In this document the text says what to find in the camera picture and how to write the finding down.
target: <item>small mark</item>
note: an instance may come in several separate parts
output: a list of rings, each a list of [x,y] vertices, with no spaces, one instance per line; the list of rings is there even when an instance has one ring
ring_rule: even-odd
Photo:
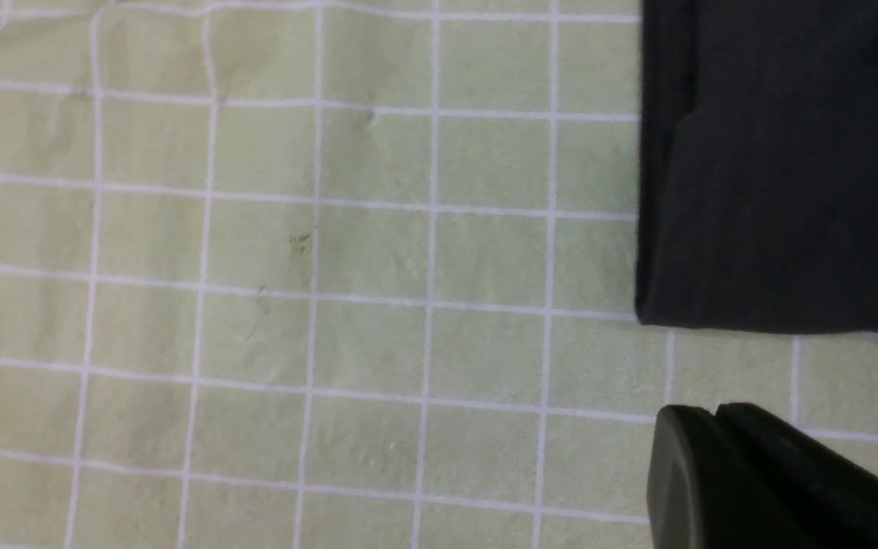
[[[303,254],[307,251],[308,243],[310,240],[310,233],[307,234],[290,234],[289,237],[290,246],[293,247],[293,253],[295,254]]]

